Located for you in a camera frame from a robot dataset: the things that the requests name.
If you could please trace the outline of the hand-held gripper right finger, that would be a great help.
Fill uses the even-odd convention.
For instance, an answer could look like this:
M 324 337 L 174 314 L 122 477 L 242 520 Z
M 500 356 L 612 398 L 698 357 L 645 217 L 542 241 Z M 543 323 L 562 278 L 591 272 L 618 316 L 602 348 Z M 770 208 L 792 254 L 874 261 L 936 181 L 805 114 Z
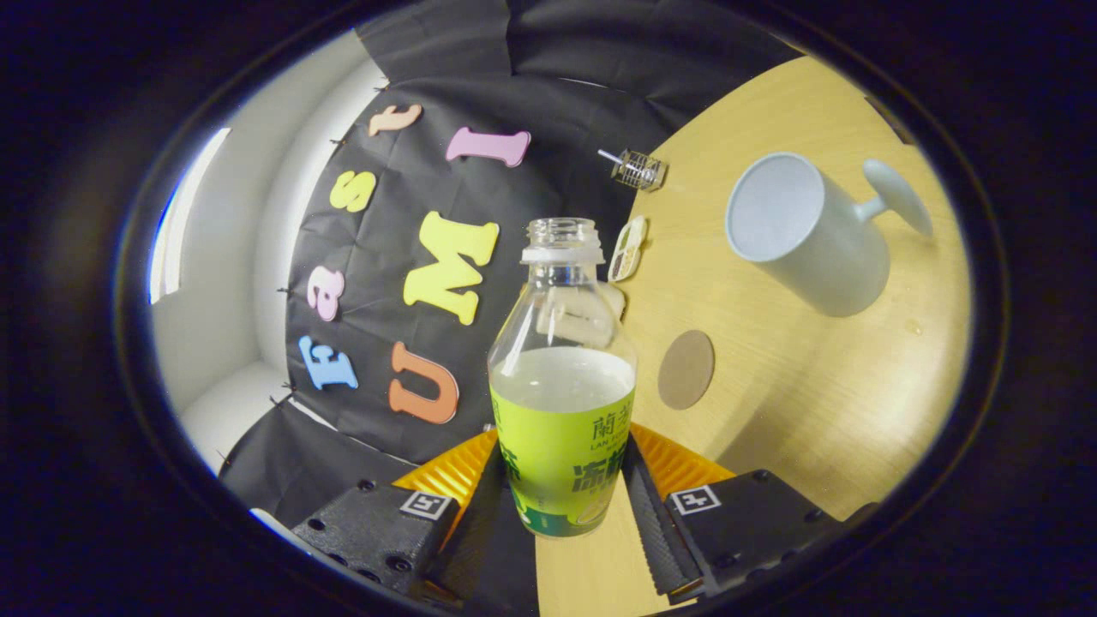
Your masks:
M 655 590 L 669 601 L 740 597 L 858 523 L 772 471 L 733 474 L 636 423 L 624 481 Z

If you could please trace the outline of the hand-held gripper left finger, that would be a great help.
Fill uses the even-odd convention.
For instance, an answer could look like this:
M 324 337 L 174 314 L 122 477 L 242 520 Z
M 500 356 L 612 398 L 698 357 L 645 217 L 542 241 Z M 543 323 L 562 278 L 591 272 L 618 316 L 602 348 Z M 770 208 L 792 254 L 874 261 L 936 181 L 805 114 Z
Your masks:
M 482 431 L 395 481 L 359 481 L 291 535 L 352 577 L 414 601 L 470 601 L 505 479 L 498 433 Z

